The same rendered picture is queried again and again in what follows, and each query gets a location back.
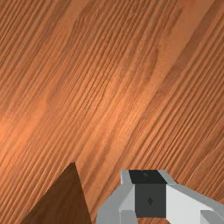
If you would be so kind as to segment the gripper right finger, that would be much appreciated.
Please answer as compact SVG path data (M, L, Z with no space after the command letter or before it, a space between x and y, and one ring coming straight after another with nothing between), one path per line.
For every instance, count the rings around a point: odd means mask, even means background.
M171 224L224 224L224 205L178 184L165 170L148 170L145 216Z

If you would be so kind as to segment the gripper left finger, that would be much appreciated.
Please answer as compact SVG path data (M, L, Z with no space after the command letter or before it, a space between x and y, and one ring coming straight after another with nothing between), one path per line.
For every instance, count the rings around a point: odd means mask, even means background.
M137 224L151 217L151 171L121 170L121 184L99 207L96 224Z

